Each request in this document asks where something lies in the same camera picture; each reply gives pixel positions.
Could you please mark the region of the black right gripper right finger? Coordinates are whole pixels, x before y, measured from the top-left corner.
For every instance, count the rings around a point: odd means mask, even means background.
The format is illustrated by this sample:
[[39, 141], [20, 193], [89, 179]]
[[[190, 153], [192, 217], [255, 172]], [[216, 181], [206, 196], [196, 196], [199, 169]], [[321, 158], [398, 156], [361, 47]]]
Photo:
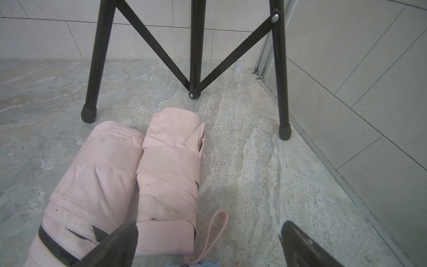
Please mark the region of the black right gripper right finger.
[[279, 235], [288, 267], [343, 267], [292, 221], [286, 221]]

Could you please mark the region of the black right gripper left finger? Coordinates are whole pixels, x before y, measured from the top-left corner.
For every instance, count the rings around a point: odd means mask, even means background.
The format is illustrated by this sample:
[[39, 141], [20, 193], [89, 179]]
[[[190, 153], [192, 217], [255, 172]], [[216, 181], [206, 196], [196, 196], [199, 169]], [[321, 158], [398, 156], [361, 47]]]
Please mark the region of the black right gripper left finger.
[[138, 234], [135, 221], [123, 223], [73, 267], [131, 267]]

